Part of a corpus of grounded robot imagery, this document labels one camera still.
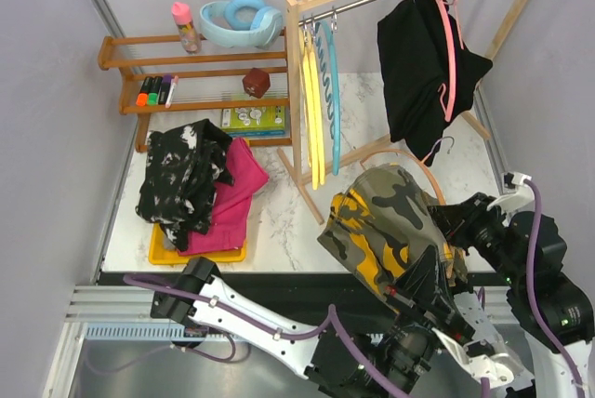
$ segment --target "folded pink shirt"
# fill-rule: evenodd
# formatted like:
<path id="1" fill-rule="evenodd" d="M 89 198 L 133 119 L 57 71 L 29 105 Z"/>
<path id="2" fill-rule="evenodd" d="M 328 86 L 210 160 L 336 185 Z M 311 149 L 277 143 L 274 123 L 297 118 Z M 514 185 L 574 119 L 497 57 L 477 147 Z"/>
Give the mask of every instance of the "folded pink shirt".
<path id="1" fill-rule="evenodd" d="M 241 138 L 231 143 L 226 166 L 235 180 L 233 186 L 216 183 L 211 227 L 205 235 L 190 232 L 188 250 L 179 252 L 180 255 L 224 251 L 244 244 L 252 195 L 267 183 L 269 175 Z"/>

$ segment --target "marble table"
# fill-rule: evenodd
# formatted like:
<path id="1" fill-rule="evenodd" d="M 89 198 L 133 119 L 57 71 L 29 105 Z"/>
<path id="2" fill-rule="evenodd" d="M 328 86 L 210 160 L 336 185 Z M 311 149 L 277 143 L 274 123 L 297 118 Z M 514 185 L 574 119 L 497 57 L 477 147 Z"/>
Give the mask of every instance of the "marble table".
<path id="1" fill-rule="evenodd" d="M 388 125 L 378 73 L 342 74 L 340 82 L 341 145 L 345 153 L 385 135 Z M 165 131 L 204 117 L 218 125 L 220 111 L 154 114 L 150 130 Z M 495 175 L 482 138 L 462 118 L 457 118 L 445 135 L 455 138 L 455 145 L 448 152 L 450 144 L 445 142 L 431 171 L 440 183 L 446 201 L 457 203 L 476 192 L 497 195 Z M 291 159 L 291 148 L 285 148 L 285 151 Z M 254 155 L 271 180 L 255 195 L 252 203 L 246 259 L 239 263 L 219 264 L 219 268 L 224 272 L 345 272 L 317 243 L 316 237 L 323 226 L 318 225 L 302 200 L 279 160 L 276 148 L 255 148 Z M 183 268 L 183 265 L 155 266 L 147 260 L 152 225 L 135 213 L 145 161 L 146 153 L 132 156 L 102 264 L 103 272 L 179 272 Z M 367 164 L 388 161 L 403 164 L 417 182 L 431 192 L 422 171 L 413 162 L 399 159 L 395 154 L 375 156 Z M 309 187 L 323 215 L 327 214 L 333 195 L 345 190 L 361 173 L 359 164 L 354 164 L 342 168 L 337 177 L 328 177 L 326 184 L 316 192 Z M 471 272 L 491 271 L 473 250 L 468 257 L 468 266 Z"/>

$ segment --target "yellow basket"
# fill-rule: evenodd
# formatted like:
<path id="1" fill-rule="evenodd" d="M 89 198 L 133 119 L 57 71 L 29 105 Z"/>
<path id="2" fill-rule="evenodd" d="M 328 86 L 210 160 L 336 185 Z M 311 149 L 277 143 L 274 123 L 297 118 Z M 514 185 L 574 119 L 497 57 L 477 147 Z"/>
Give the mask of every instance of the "yellow basket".
<path id="1" fill-rule="evenodd" d="M 229 251 L 207 252 L 192 256 L 180 256 L 176 250 L 165 249 L 165 235 L 158 224 L 152 227 L 151 247 L 149 248 L 149 262 L 153 265 L 185 265 L 197 257 L 205 257 L 216 263 L 234 263 L 245 259 L 247 242 L 242 247 Z"/>

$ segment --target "blue hanger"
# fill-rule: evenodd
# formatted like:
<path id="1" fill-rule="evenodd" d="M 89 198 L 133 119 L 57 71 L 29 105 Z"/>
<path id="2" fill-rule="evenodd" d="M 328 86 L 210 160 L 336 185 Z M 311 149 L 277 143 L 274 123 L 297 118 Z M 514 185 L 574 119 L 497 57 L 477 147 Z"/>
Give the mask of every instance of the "blue hanger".
<path id="1" fill-rule="evenodd" d="M 328 55 L 330 56 L 330 77 L 327 73 L 326 60 L 324 59 L 323 39 L 318 33 L 320 27 L 324 29 L 324 38 Z M 335 40 L 333 32 L 325 21 L 316 21 L 316 48 L 318 61 L 323 73 L 324 99 L 326 100 L 326 112 L 331 121 L 331 139 L 333 140 L 333 175 L 338 174 L 341 160 L 341 101 L 338 90 L 337 53 L 335 51 Z"/>

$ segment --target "pink bottle cap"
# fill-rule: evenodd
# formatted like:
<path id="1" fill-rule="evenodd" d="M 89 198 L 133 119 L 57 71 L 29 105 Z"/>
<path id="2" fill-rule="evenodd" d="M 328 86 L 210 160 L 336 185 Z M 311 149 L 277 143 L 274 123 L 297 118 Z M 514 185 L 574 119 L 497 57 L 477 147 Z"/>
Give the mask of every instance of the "pink bottle cap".
<path id="1" fill-rule="evenodd" d="M 176 24 L 188 24 L 192 21 L 192 13 L 190 12 L 190 6 L 176 2 L 171 7 L 171 13 L 174 16 Z"/>

